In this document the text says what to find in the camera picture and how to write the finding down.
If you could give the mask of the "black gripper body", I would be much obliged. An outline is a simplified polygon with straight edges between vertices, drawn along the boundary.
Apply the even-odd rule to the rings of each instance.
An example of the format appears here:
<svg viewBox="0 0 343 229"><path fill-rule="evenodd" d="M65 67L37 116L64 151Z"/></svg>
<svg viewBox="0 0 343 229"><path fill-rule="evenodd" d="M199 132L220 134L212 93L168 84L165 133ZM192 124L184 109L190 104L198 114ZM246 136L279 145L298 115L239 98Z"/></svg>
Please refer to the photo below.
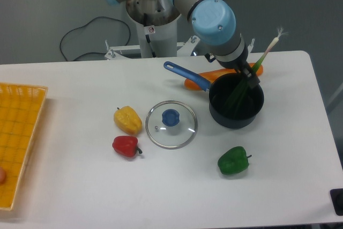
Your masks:
<svg viewBox="0 0 343 229"><path fill-rule="evenodd" d="M212 63L217 61L222 67L227 69L234 69L237 72L242 72L244 70L248 71L248 52L244 50L240 54L231 53L225 56L219 56L214 54L205 54L205 58L208 62Z"/></svg>

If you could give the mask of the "white metal robot base frame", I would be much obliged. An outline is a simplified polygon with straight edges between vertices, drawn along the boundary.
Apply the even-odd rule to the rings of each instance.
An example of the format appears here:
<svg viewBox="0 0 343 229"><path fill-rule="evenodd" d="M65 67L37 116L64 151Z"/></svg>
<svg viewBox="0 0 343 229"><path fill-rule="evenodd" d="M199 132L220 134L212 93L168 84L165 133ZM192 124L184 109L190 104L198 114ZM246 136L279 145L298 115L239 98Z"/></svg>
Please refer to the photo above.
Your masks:
<svg viewBox="0 0 343 229"><path fill-rule="evenodd" d="M107 52L105 53L105 58L108 60L124 60L126 58L143 58L141 53L140 45L129 45L129 46L119 46L119 47L110 47L107 40L105 41ZM193 35L187 42L178 42L176 44L177 57L188 57L188 56L205 56L210 63L215 61L215 56L212 53L207 51L200 51L202 46L200 39Z"/></svg>

